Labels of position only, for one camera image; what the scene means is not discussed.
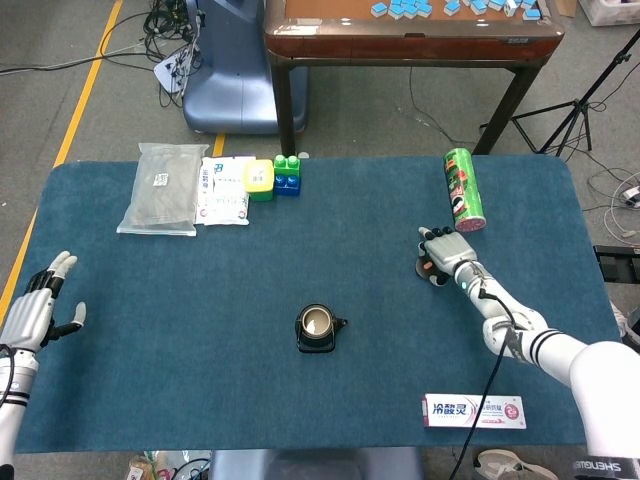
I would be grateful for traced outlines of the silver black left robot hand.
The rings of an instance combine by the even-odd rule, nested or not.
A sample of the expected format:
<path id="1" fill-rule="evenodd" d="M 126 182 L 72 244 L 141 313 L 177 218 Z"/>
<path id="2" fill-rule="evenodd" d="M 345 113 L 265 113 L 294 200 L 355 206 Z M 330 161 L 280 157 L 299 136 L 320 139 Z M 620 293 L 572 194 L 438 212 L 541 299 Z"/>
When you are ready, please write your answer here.
<path id="1" fill-rule="evenodd" d="M 24 293 L 12 304 L 1 329 L 1 343 L 14 350 L 37 353 L 50 342 L 57 341 L 84 327 L 87 307 L 76 305 L 73 319 L 56 325 L 53 318 L 55 302 L 68 273 L 77 262 L 69 251 L 60 252 L 50 265 L 34 274 Z"/>

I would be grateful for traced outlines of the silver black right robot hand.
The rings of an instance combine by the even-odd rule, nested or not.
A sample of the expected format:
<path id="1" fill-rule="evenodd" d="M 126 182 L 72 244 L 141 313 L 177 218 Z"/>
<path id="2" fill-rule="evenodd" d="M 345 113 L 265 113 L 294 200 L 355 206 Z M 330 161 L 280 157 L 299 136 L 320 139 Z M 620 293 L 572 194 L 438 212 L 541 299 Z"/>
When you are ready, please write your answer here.
<path id="1" fill-rule="evenodd" d="M 460 265 L 478 259 L 475 250 L 457 231 L 450 227 L 429 229 L 419 227 L 416 274 L 435 286 L 445 285 Z"/>

